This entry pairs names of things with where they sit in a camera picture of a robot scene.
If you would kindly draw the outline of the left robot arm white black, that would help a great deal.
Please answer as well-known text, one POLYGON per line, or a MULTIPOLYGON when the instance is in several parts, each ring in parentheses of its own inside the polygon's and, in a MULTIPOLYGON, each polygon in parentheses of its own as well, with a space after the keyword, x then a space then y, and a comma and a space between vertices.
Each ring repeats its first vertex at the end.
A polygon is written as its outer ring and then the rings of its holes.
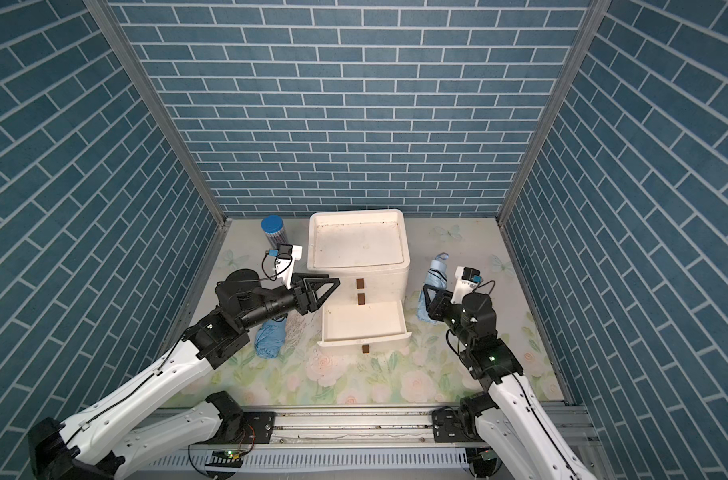
POLYGON ((217 306, 160 359, 82 412, 65 420, 48 417, 30 430, 35 478, 125 479, 195 443, 254 440, 242 407, 225 391, 153 425, 140 424, 246 346, 252 328, 292 311, 316 312, 339 285, 327 274, 294 273, 268 289, 257 272, 234 271, 216 286, 217 306))

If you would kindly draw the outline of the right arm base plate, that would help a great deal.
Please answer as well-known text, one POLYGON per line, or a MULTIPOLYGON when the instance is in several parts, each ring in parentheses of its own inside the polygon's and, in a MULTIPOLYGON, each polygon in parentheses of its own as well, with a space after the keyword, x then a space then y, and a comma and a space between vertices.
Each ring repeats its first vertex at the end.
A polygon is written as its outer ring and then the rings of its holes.
POLYGON ((483 442, 497 446, 511 436, 502 431, 499 425, 490 419, 484 420, 483 414, 498 413, 492 407, 483 411, 448 406, 438 408, 431 413, 432 431, 435 443, 471 443, 483 442))

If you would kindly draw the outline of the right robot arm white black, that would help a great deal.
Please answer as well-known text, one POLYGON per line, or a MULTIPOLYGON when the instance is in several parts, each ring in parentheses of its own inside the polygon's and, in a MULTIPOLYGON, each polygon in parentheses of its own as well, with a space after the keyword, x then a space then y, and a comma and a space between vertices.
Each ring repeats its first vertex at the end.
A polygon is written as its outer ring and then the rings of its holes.
POLYGON ((593 479, 499 337, 491 296, 463 285, 450 292, 426 284, 423 294, 429 317, 447 325, 459 341, 453 352, 482 387, 454 412, 463 433, 489 445, 515 479, 593 479))

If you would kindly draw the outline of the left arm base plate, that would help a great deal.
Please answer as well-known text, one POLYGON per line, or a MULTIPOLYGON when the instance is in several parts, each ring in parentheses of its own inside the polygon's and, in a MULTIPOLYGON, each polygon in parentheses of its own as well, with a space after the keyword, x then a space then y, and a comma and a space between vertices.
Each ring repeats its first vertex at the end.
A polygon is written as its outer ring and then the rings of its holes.
POLYGON ((225 445, 269 444, 276 420, 274 411, 245 411, 236 419, 224 420, 213 437, 201 441, 201 444, 225 445))

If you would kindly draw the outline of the white drawer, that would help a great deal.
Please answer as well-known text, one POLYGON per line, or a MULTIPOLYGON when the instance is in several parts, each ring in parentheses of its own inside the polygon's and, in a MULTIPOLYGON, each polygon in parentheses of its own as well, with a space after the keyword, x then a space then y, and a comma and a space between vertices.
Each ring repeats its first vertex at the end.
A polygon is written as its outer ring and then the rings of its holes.
POLYGON ((329 355, 354 355, 401 349, 411 337, 401 301, 339 304, 323 307, 318 346, 329 355))

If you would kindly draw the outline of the blue umbrella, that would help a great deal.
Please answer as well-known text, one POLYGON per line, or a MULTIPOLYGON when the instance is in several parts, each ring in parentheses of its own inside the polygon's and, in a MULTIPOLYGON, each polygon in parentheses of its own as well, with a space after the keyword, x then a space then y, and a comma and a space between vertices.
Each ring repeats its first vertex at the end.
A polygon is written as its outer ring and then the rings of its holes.
POLYGON ((278 357, 286 341, 287 317, 269 320, 261 325, 255 338, 256 355, 263 359, 278 357))
MULTIPOLYGON (((433 286, 438 287, 439 289, 445 289, 447 287, 447 260, 449 259, 449 254, 447 252, 442 252, 435 256, 435 258, 431 261, 430 267, 427 271, 426 278, 424 284, 430 284, 433 286)), ((431 318, 428 318, 425 314, 424 310, 424 302, 423 302, 423 292, 420 292, 419 300, 418 300, 418 308, 417 308, 417 318, 420 321, 429 323, 429 324, 437 324, 437 321, 432 320, 431 318)))

